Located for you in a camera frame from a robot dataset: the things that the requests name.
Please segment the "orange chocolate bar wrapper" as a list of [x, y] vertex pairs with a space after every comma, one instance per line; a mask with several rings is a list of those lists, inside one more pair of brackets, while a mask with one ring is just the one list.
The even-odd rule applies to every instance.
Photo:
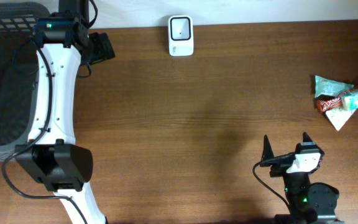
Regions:
[[320, 113], [324, 113], [324, 112], [331, 110], [333, 108], [340, 107], [340, 106], [342, 106], [341, 97], [344, 96], [345, 94], [352, 93], [356, 90], [358, 90], [358, 85], [355, 88], [341, 92], [337, 97], [335, 97], [333, 99], [318, 100], [316, 102], [316, 107]]

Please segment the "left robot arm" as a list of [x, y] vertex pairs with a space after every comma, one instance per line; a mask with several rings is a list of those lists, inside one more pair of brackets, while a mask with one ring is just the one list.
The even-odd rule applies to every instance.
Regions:
[[40, 18], [30, 38], [37, 51], [38, 76], [35, 113], [25, 144], [2, 164], [15, 159], [50, 195], [38, 200], [60, 200], [72, 223], [107, 223], [94, 197], [90, 180], [93, 155], [77, 146], [73, 105], [78, 69], [115, 57], [108, 35], [88, 31], [94, 1], [60, 1], [58, 11]]

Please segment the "grey plastic mesh basket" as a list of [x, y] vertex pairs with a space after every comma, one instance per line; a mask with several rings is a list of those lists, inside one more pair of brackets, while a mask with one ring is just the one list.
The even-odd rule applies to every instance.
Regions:
[[49, 14], [36, 2], [0, 3], [0, 162], [31, 128], [38, 60], [30, 37], [37, 19]]

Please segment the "small green tissue pack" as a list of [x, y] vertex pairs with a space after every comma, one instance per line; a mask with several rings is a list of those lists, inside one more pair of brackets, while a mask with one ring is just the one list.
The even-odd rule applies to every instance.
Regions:
[[358, 89], [341, 96], [343, 108], [347, 111], [358, 109]]

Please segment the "teal snack packet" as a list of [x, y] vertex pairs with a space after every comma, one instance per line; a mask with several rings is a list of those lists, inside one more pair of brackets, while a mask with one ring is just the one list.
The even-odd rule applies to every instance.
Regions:
[[315, 94], [314, 97], [318, 98], [324, 96], [338, 96], [340, 93], [352, 89], [352, 84], [328, 80], [321, 76], [315, 76]]

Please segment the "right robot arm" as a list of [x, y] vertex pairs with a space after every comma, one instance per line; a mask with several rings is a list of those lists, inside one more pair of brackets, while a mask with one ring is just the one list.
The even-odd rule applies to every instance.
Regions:
[[[303, 133], [302, 142], [294, 152], [275, 156], [268, 136], [264, 136], [264, 146], [260, 162], [252, 168], [255, 178], [269, 191], [280, 198], [287, 207], [288, 214], [277, 214], [273, 223], [341, 223], [335, 209], [339, 199], [337, 188], [322, 183], [310, 182], [310, 175], [320, 168], [324, 151]], [[284, 183], [285, 196], [264, 183], [256, 174], [257, 167], [269, 167], [271, 177], [281, 177]]]

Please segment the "white bamboo print tube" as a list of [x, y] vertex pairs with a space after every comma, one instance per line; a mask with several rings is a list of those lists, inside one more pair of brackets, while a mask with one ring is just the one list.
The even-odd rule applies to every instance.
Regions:
[[356, 110], [347, 111], [343, 108], [343, 105], [337, 108], [333, 108], [326, 112], [326, 116], [334, 128], [339, 131], [349, 118], [354, 114]]

